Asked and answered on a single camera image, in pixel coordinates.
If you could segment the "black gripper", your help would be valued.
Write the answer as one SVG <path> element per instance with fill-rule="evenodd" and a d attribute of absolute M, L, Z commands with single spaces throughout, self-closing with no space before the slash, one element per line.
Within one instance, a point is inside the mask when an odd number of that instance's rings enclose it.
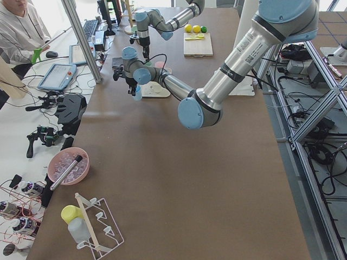
<path fill-rule="evenodd" d="M 119 78 L 125 79 L 129 87 L 128 93 L 132 96 L 135 96 L 137 87 L 137 82 L 135 81 L 135 79 L 126 76 L 123 68 L 121 67 L 113 70 L 113 80 L 118 81 Z"/>
<path fill-rule="evenodd" d="M 149 31 L 136 31 L 135 34 L 130 36 L 130 44 L 134 44 L 138 40 L 139 44 L 143 47 L 143 57 L 146 60 L 150 59 L 150 36 Z"/>

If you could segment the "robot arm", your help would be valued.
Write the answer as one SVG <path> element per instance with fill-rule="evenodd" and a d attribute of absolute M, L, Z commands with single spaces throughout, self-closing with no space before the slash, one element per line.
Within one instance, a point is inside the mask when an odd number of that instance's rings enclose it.
<path fill-rule="evenodd" d="M 143 47 L 143 57 L 146 61 L 150 59 L 150 35 L 149 27 L 153 27 L 163 39 L 168 41 L 173 32 L 185 26 L 192 18 L 199 16 L 205 7 L 204 0 L 187 1 L 188 7 L 169 20 L 165 20 L 158 9 L 135 11 L 137 33 L 130 36 L 130 43 L 135 40 Z"/>
<path fill-rule="evenodd" d="M 250 29 L 234 47 L 204 87 L 193 89 L 166 69 L 147 66 L 150 35 L 153 27 L 168 40 L 173 32 L 204 10 L 204 1 L 189 1 L 188 7 L 166 21 L 157 9 L 137 11 L 137 39 L 143 48 L 143 60 L 135 48 L 122 50 L 122 63 L 113 78 L 125 79 L 128 93 L 136 95 L 139 85 L 159 83 L 179 100 L 178 118 L 188 129 L 217 124 L 222 116 L 222 103 L 232 90 L 253 69 L 268 49 L 277 44 L 297 43 L 316 37 L 319 20 L 318 1 L 259 1 Z"/>

